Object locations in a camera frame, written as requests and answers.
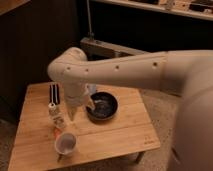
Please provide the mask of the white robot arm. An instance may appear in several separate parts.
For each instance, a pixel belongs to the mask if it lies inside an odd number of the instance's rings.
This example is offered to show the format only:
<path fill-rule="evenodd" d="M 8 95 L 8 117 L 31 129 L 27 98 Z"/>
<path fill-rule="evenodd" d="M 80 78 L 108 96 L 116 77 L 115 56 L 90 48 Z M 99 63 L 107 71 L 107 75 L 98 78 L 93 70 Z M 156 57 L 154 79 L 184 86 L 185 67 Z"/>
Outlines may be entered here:
<path fill-rule="evenodd" d="M 88 83 L 161 90 L 182 96 L 168 171 L 213 171 L 213 50 L 178 50 L 89 61 L 71 47 L 55 58 L 49 77 L 70 106 L 86 100 Z"/>

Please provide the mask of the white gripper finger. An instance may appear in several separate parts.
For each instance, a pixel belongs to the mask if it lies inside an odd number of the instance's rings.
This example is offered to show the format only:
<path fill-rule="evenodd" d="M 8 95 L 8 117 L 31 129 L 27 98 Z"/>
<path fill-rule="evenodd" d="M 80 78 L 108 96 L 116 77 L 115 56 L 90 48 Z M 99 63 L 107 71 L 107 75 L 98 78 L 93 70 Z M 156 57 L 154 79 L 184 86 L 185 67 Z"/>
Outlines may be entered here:
<path fill-rule="evenodd" d="M 76 113 L 78 112 L 77 107 L 71 107 L 68 109 L 68 116 L 71 121 L 74 120 Z"/>
<path fill-rule="evenodd" d="M 95 109 L 95 104 L 91 98 L 88 99 L 86 107 L 89 107 L 91 110 Z"/>

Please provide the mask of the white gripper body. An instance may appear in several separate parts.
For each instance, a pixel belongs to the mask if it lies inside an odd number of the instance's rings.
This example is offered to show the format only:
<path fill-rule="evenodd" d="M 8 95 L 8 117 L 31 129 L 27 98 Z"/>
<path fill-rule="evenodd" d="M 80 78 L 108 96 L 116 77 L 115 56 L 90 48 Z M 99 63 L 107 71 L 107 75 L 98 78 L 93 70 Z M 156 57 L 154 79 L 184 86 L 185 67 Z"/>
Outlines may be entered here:
<path fill-rule="evenodd" d="M 70 94 L 66 93 L 64 95 L 64 99 L 68 107 L 79 107 L 87 104 L 89 95 L 83 94 L 80 96 L 71 96 Z"/>

